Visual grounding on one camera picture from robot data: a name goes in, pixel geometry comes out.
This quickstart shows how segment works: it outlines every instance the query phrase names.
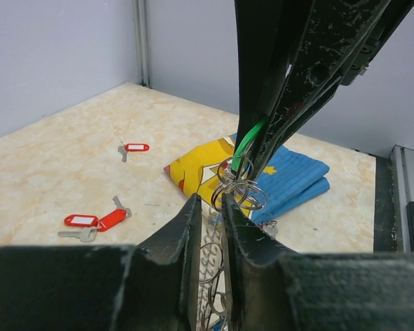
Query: metal frame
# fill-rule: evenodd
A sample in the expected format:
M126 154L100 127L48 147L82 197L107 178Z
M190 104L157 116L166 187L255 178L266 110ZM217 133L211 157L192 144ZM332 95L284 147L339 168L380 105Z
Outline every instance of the metal frame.
M395 192L395 215L397 250L411 251L406 207L414 201L414 150L395 146L391 153L393 162L393 182Z
M146 0L133 0L133 21L140 84L150 87L149 45L146 20Z

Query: metal ring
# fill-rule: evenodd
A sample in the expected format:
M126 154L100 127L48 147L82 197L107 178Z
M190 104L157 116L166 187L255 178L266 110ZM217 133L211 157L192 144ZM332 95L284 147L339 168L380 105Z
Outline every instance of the metal ring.
M221 304L222 304L223 299L224 300L226 299L226 295L223 292L215 292L215 293L213 293L213 291L215 291L215 289L213 288L213 286L211 286L208 289L208 305L210 306L210 309L212 310L212 313L213 314L216 314L216 315L218 315L220 317L225 316L227 314L227 310L226 310L226 308L224 306L223 306L223 309L224 310L222 312L218 311L215 308L215 297L218 294L221 297Z
M253 162L250 160L249 157L247 157L247 154L250 151L250 148L251 148L252 145L253 145L253 143L249 144L247 146L247 148L244 150L244 152L242 153L242 155L241 155L241 164L239 164L238 171L237 171L237 174L235 176L235 180L237 180L237 181L240 178L243 177L243 175L247 172L247 169L248 169L249 166L251 166L250 172L247 174L246 177L249 177L253 173L253 168L254 168ZM244 164L245 160L247 160L248 165L244 168L243 164Z
M231 160L233 160L233 158L232 158L232 157L229 157L229 158L227 158L227 159L223 160L223 161L219 164L218 169L216 170L216 175L218 176L219 181L221 181L221 183L223 183L223 184L228 184L228 183L230 183L230 182L232 182L232 181L233 181L233 174L232 174L231 172L229 172L229 171L228 171L228 170L230 169L230 164L229 164L229 162L230 162ZM224 176L220 173L221 169L224 169L224 172L225 172L225 173L226 173L229 177L224 177Z
M213 281L215 278L217 278L219 276L219 274L222 272L222 270L224 269L224 262L222 261L222 248L218 243L205 243L203 244L203 246L201 246L200 250L203 250L205 247L209 246L209 245L215 245L219 248L219 254L221 256L221 263L219 264L218 270L213 274L213 276L211 276L210 278L206 278L206 279L200 279L199 283L200 284L207 284L210 283L211 281Z
M237 190L237 191L239 191L239 185L245 185L247 192L248 191L253 191L254 193L257 193L257 194L260 193L264 197L264 202L262 203L257 198L255 198L255 197L249 197L247 195L246 196L246 199L247 199L247 201L250 201L251 205L244 205L244 204L242 204L244 201L242 201L241 204L239 204L239 206L241 208L246 209L246 210L260 210L260 209L262 209L267 204L267 200L268 200L267 194L265 194L265 192L263 190L261 190L260 188L258 188L256 185L253 185L253 184L245 184L245 183L244 184L243 183L235 183L230 190Z
M243 185L243 186L246 186L246 184L244 183L244 182L241 182L241 183L234 183L234 182L232 182L232 183L228 183L228 184L226 184L226 185L224 185L224 184L221 184L221 185L219 185L217 188L216 188L216 190L215 191L213 191L213 194L212 194L212 199L211 199L211 204L212 204L212 207L217 211L217 212L221 212L221 210L222 210L222 206L218 206L217 204L216 204L216 202L217 202L217 200L218 200L218 198L219 198L219 196L220 196L220 194L221 193L223 193L223 192L227 192L227 191L229 191L229 192L231 192L231 188L234 186L234 185L236 185L236 184L240 184L240 185ZM235 199L235 201L236 201L236 203L238 204L238 205L240 205L244 200L245 200L245 198L247 197L247 195L243 195L243 197L239 200L239 201L236 201L236 199Z
M204 308L204 311L201 314L201 331L207 331L207 329L206 329L206 319L207 319L206 318L206 313L207 313L207 307Z
M239 200L239 202L235 198L235 192L238 192L241 195L241 199ZM230 193L233 194L233 198L235 199L237 205L240 207L241 204L247 199L250 190L248 189L248 186L245 182L237 182L231 186Z
M219 329L219 331L226 331L227 328L227 323L226 323L226 319L224 318L224 320L222 321L222 325L221 328Z
M236 181L246 181L246 179L253 173L253 162L245 155L243 155L241 157L242 159L242 163L238 168L238 171L235 175L235 180ZM247 160L248 165L246 167L244 167L244 161Z

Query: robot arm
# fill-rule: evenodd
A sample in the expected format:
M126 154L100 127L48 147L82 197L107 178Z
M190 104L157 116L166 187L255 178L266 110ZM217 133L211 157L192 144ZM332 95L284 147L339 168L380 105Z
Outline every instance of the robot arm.
M236 148L260 175L276 150L350 85L392 35L414 0L235 0L239 55Z

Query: folded cloth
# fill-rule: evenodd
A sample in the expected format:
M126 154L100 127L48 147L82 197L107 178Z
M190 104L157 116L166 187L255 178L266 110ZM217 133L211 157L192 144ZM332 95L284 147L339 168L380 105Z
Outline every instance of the folded cloth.
M210 199L219 185L216 171L219 164L233 155L236 134L198 146L164 168L172 181L189 197L197 192L203 200L203 211L211 210ZM306 155L282 146L276 151L257 179L258 187L268 197L261 210L243 210L256 224L262 224L288 212L329 190L324 175L329 167Z

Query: white wall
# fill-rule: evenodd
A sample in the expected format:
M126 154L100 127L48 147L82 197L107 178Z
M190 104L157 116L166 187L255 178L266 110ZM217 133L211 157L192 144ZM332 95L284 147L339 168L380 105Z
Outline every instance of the white wall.
M0 137L139 80L132 0L0 0Z
M147 10L152 87L237 113L233 0L153 0ZM395 144L414 148L414 8L302 133L384 156Z

